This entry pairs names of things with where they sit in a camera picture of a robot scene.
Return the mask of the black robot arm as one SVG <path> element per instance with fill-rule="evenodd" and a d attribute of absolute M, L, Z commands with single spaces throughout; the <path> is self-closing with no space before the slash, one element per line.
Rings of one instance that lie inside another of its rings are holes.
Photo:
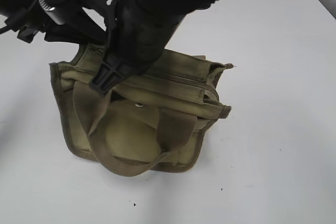
<path fill-rule="evenodd" d="M 1 0 L 5 25 L 30 43 L 38 32 L 48 42 L 95 43 L 105 50 L 90 87 L 101 95 L 143 72 L 163 52 L 189 13 L 218 0 Z M 335 14 L 335 0 L 319 0 Z"/>

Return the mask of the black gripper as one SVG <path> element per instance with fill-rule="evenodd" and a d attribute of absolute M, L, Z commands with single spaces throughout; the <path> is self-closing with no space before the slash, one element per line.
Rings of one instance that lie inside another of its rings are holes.
<path fill-rule="evenodd" d="M 105 19 L 114 14 L 108 0 L 1 0 L 5 25 L 1 34 L 17 33 L 30 43 L 38 32 L 47 42 L 104 45 L 108 39 Z"/>

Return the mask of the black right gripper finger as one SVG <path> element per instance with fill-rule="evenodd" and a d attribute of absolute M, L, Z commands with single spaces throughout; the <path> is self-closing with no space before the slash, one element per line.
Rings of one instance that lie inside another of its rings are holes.
<path fill-rule="evenodd" d="M 99 69 L 89 82 L 89 87 L 100 95 L 106 95 L 114 86 L 137 73 L 136 63 L 118 52 L 120 32 L 116 15 L 110 14 L 105 23 L 107 43 Z"/>

